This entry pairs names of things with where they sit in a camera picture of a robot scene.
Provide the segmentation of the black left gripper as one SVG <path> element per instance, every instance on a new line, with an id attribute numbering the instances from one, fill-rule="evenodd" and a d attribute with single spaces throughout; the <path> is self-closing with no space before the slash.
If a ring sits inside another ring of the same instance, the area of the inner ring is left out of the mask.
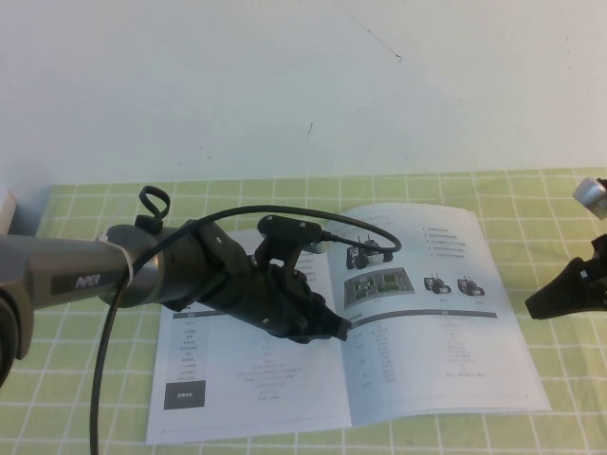
<path id="1" fill-rule="evenodd" d="M 201 302 L 225 315 L 260 328 L 268 334 L 310 343 L 315 340 L 346 341 L 352 323 L 326 305 L 301 272 L 286 274 L 272 264 L 264 270 L 246 262 L 241 271 L 230 272 Z"/>

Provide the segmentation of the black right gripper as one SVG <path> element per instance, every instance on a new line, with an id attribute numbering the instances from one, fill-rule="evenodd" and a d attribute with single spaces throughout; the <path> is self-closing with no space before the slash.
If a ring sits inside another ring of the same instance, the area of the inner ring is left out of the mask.
<path id="1" fill-rule="evenodd" d="M 554 280 L 527 299 L 527 310 L 533 319 L 606 310 L 606 235 L 598 236 L 591 244 L 594 249 L 589 265 L 592 300 L 580 274 L 585 269 L 585 261 L 575 258 Z"/>

